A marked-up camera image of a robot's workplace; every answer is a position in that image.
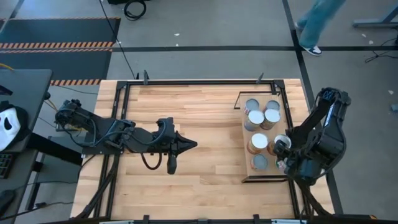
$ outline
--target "keyboard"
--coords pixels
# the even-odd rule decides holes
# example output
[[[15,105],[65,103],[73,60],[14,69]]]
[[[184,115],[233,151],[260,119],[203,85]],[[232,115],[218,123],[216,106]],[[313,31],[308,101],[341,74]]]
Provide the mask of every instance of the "keyboard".
[[[0,179],[6,179],[10,173],[16,154],[0,153]]]

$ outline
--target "table leg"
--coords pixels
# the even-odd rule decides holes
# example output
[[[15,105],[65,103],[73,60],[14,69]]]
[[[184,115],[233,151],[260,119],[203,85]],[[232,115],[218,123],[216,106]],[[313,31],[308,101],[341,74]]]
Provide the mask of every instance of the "table leg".
[[[36,149],[44,154],[59,158],[63,161],[70,162],[81,166],[82,158],[79,152],[61,146],[45,137],[32,133],[27,145],[28,148]]]

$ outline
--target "desk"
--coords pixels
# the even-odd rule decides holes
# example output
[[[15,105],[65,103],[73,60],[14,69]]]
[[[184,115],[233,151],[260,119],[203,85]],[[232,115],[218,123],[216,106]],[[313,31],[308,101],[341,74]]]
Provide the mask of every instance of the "desk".
[[[281,80],[294,125],[308,116],[299,79]],[[255,80],[218,80],[212,85],[190,85],[187,80],[142,80],[129,89],[128,104],[122,112],[124,89],[118,100],[116,117],[122,113],[138,126],[155,131],[159,118],[174,117],[175,129],[198,146],[177,158],[175,175],[168,175],[166,162],[157,170],[148,170],[140,155],[125,151],[120,157],[114,191],[112,220],[251,219],[293,218],[289,186],[282,183],[242,184],[246,177],[241,112],[234,110],[240,91],[272,91],[272,85],[255,85]],[[110,117],[113,111],[116,80],[101,82],[95,113]],[[158,157],[146,155],[154,165]],[[71,216],[79,214],[98,188],[103,156],[84,166],[78,182]],[[333,212],[328,185],[318,180],[311,188],[315,198]],[[296,187],[300,210],[301,194]],[[105,215],[107,194],[101,213]]]
[[[27,111],[28,128],[33,130],[40,109],[43,105],[47,90],[49,89],[51,70],[0,70],[0,85],[11,90],[11,96],[0,95],[0,101],[7,100],[10,104],[19,106]],[[68,162],[81,164],[80,154],[65,147],[55,144],[35,133],[29,134],[23,140],[13,144],[10,148],[3,150],[3,153],[18,153],[11,172],[7,179],[0,179],[0,192],[3,190],[16,189],[27,184],[30,173],[34,170],[38,152],[59,157]],[[22,202],[22,196],[26,187],[16,191],[16,197],[11,203],[5,214],[0,217],[14,215]],[[0,221],[4,223],[14,223],[15,218]]]

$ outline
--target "sneaker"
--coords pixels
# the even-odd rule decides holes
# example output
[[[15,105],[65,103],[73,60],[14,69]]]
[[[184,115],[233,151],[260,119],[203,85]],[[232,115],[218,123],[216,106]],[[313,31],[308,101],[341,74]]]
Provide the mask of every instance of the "sneaker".
[[[321,51],[321,49],[319,49],[318,46],[312,47],[310,49],[305,48],[305,47],[302,47],[302,48],[314,56],[321,56],[321,54],[322,54],[322,51]]]
[[[297,22],[294,23],[294,27],[298,30],[298,31],[303,31],[304,28],[300,27]]]

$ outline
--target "floor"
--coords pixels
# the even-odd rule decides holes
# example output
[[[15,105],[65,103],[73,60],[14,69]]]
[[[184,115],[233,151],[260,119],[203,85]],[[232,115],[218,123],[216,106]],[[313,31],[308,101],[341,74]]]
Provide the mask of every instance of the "floor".
[[[16,17],[102,17],[98,0],[2,0],[0,18],[8,18],[18,3]],[[312,0],[288,0],[293,19],[311,6]],[[347,0],[325,29],[321,47],[376,46],[397,35],[394,29],[354,29],[354,19],[383,16],[395,0]],[[152,0],[147,14],[136,22],[127,21],[123,5],[110,6],[108,16],[122,17],[119,40],[123,47],[176,46],[293,46],[284,5],[279,0]],[[398,220],[398,180],[395,138],[398,115],[390,104],[398,102],[396,60],[377,58],[371,51],[342,51],[334,48],[321,57],[303,52],[299,64],[294,51],[212,50],[174,52],[126,52],[133,70],[147,70],[156,78],[303,78],[308,99],[321,88],[332,86],[347,91],[352,98],[343,129],[348,148],[334,169],[345,213],[373,214]],[[396,51],[390,55],[398,56]],[[132,78],[122,53],[112,54],[108,79]],[[98,86],[73,86],[95,93]],[[84,108],[93,110],[95,95],[51,87],[52,100],[60,106],[65,99],[78,98]],[[52,123],[53,111],[44,105],[40,117]],[[35,132],[43,136],[62,136],[38,120]],[[69,202],[75,185],[48,185],[41,188],[37,201]],[[17,223],[51,222],[68,218],[71,206],[57,205],[21,216]]]

